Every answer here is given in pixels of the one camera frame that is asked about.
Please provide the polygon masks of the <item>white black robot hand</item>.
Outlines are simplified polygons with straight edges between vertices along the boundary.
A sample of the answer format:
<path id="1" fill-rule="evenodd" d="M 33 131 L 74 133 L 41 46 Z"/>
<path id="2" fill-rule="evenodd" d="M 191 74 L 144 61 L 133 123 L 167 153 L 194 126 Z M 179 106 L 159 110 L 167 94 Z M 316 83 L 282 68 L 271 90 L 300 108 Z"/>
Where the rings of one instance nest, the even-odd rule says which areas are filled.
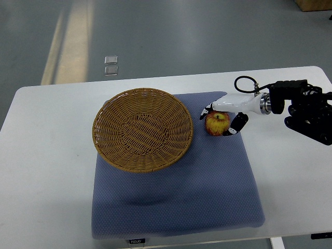
<path id="1" fill-rule="evenodd" d="M 258 95 L 246 94 L 226 94 L 218 100 L 207 105 L 200 119 L 204 119 L 211 111 L 228 113 L 230 116 L 230 127 L 222 136 L 230 136 L 239 133 L 248 122 L 248 113 L 254 112 L 263 114 L 261 100 L 266 96 L 265 93 Z"/>

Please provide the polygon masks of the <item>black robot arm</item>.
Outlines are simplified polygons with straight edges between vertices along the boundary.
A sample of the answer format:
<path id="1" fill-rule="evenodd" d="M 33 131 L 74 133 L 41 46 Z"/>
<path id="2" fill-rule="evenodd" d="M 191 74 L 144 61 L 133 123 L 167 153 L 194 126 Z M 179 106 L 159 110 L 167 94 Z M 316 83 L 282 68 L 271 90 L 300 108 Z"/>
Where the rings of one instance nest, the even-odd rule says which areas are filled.
<path id="1" fill-rule="evenodd" d="M 324 145 L 331 145 L 331 92 L 313 86 L 306 79 L 277 81 L 260 89 L 269 90 L 270 110 L 281 114 L 290 100 L 285 125 Z"/>

